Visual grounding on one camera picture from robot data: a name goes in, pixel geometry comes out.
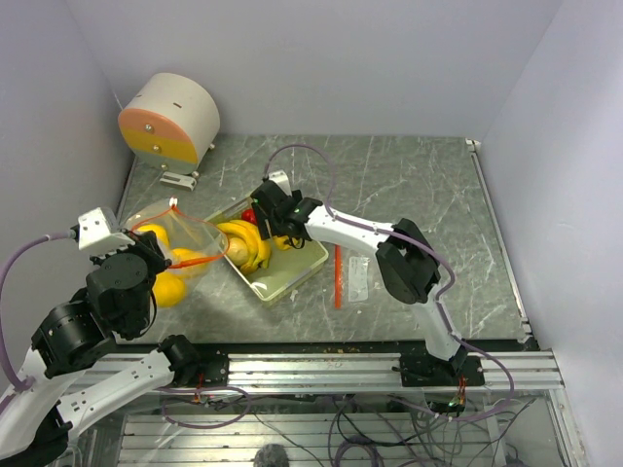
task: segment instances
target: clear plastic bag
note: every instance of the clear plastic bag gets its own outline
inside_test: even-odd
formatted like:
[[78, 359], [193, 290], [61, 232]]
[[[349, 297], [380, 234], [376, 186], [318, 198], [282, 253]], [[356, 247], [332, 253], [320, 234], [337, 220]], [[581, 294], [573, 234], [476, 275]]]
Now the clear plastic bag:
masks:
[[223, 258], [229, 247], [227, 236], [213, 224], [181, 212], [177, 198], [141, 209], [128, 218], [125, 227], [138, 234], [153, 231], [172, 261], [168, 270], [184, 279], [203, 275], [207, 264]]

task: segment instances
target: lemon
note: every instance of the lemon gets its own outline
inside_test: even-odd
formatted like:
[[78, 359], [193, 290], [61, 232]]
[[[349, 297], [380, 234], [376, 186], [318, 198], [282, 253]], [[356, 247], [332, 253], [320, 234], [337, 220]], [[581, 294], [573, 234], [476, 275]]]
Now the lemon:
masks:
[[[196, 260], [198, 258], [204, 258], [205, 255], [199, 251], [189, 250], [188, 248], [173, 248], [171, 250], [175, 264], [183, 261]], [[207, 263], [202, 263], [196, 266], [188, 266], [186, 268], [180, 268], [175, 270], [175, 274], [178, 277], [187, 279], [190, 277], [197, 277], [205, 273], [207, 269]]]
[[238, 267], [246, 263], [249, 258], [249, 250], [242, 238], [238, 238], [237, 236], [232, 236], [230, 238], [230, 247], [227, 250], [227, 257]]
[[179, 304], [186, 297], [186, 284], [175, 274], [164, 271], [156, 276], [152, 291], [158, 308], [166, 308]]
[[156, 234], [156, 238], [163, 243], [166, 248], [169, 248], [168, 234], [164, 227], [157, 224], [145, 224], [136, 229], [137, 232], [153, 232]]

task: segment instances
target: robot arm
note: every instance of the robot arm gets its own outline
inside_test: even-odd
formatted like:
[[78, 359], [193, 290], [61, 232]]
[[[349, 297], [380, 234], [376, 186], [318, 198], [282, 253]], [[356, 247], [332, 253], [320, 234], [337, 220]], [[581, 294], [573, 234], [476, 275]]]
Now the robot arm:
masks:
[[450, 317], [445, 321], [434, 299], [430, 300], [440, 288], [439, 264], [419, 247], [390, 234], [406, 235], [431, 249], [415, 223], [408, 219], [377, 223], [335, 209], [330, 215], [321, 201], [293, 192], [283, 171], [271, 173], [251, 197], [263, 238], [287, 235], [302, 241], [327, 241], [375, 258], [387, 292], [399, 302], [413, 305], [428, 353], [447, 362], [451, 373], [458, 371], [466, 357], [455, 339], [460, 334]]
[[153, 233], [120, 231], [110, 211], [85, 214], [74, 231], [80, 249], [99, 268], [87, 276], [87, 287], [55, 307], [33, 335], [18, 374], [32, 385], [24, 392], [10, 386], [2, 397], [2, 467], [48, 465], [106, 415], [155, 388], [185, 384], [197, 372], [193, 346], [183, 336], [171, 336], [130, 368], [63, 395], [115, 349], [113, 333], [132, 340], [149, 327], [152, 286], [169, 266]]

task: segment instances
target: banana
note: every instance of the banana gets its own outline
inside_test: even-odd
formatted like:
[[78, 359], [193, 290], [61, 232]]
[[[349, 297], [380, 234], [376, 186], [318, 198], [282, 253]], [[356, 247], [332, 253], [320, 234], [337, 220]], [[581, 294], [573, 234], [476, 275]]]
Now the banana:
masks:
[[260, 230], [257, 226], [251, 224], [250, 222], [234, 219], [232, 221], [233, 224], [237, 224], [241, 227], [244, 227], [248, 231], [250, 231], [257, 240], [257, 257], [253, 261], [253, 266], [258, 268], [267, 268], [269, 266], [269, 259], [271, 258], [271, 245], [267, 240], [263, 240], [260, 236]]
[[254, 266], [258, 252], [258, 244], [255, 235], [245, 227], [234, 224], [233, 222], [223, 222], [221, 224], [217, 224], [216, 228], [225, 234], [237, 236], [241, 238], [244, 243], [246, 243], [246, 248], [249, 251], [249, 257], [246, 263], [240, 267], [242, 273], [244, 275], [249, 275], [257, 270], [257, 265]]
[[[299, 243], [301, 242], [301, 240], [297, 238], [293, 238], [292, 240], [296, 246], [299, 246]], [[273, 241], [275, 242], [275, 245], [279, 250], [289, 250], [290, 248], [292, 248], [292, 245], [290, 245], [290, 242], [288, 241], [287, 235], [284, 235], [284, 236], [275, 235], [273, 237]]]

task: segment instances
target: black mount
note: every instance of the black mount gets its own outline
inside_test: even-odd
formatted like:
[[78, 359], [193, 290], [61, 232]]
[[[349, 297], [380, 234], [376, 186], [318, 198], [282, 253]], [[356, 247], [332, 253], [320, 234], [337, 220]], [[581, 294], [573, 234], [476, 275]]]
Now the black mount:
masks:
[[483, 386], [485, 377], [480, 367], [480, 358], [467, 356], [461, 347], [453, 360], [461, 360], [457, 368], [452, 361], [446, 363], [422, 353], [421, 355], [401, 355], [400, 367], [392, 368], [400, 373], [404, 387], [458, 386], [461, 376], [465, 377], [467, 386]]
[[186, 385], [197, 375], [200, 356], [186, 336], [169, 336], [158, 345], [158, 351], [171, 362], [168, 369], [175, 372], [174, 386]]
[[[418, 226], [401, 219], [393, 230], [432, 249]], [[439, 283], [439, 263], [417, 246], [391, 236], [379, 243], [377, 261], [387, 292], [403, 304], [425, 304], [430, 289]]]

